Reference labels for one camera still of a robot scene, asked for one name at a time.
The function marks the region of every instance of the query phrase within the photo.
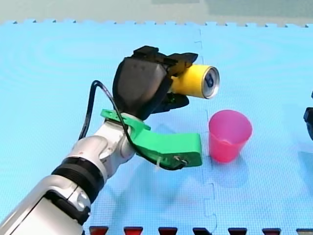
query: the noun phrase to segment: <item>green 3d-printed bracket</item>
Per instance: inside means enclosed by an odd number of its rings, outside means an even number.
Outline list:
[[[116,111],[102,110],[101,116],[107,119],[120,121]],[[126,125],[132,131],[130,137],[133,143],[148,158],[166,166],[177,166],[178,156],[182,160],[187,160],[186,167],[202,165],[201,158],[201,138],[197,133],[192,134],[160,134],[154,133],[150,126],[144,122],[122,115]]]

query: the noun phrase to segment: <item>yellow can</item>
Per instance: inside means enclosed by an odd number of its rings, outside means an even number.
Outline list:
[[[208,65],[192,65],[178,77],[172,76],[171,91],[176,94],[211,99],[220,87],[218,70]]]

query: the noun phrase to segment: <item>black object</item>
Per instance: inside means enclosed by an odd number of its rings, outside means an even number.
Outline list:
[[[120,112],[145,120],[152,113],[167,112],[189,104],[185,95],[168,94],[171,77],[192,66],[194,53],[159,53],[158,48],[143,46],[119,64],[114,81],[113,97]]]
[[[64,211],[69,217],[77,220],[80,225],[83,225],[90,215],[90,208],[86,207],[83,211],[78,211],[67,199],[60,197],[54,191],[48,191],[45,198],[50,200],[55,206]]]
[[[313,140],[313,108],[307,108],[305,113],[304,113],[304,121],[307,124],[308,132]]]
[[[66,158],[53,172],[72,180],[87,194],[91,203],[98,196],[104,186],[103,176],[99,169],[91,162],[82,158]]]

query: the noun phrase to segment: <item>floor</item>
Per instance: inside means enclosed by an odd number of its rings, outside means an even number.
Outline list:
[[[0,23],[32,18],[62,21],[175,21],[297,24],[313,22],[311,0],[1,0]]]

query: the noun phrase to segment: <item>zip tie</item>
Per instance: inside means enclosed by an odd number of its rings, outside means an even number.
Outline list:
[[[156,161],[155,172],[157,172],[157,171],[159,171],[161,169],[161,167],[160,167],[161,160],[162,160],[162,157],[158,157],[158,159]]]

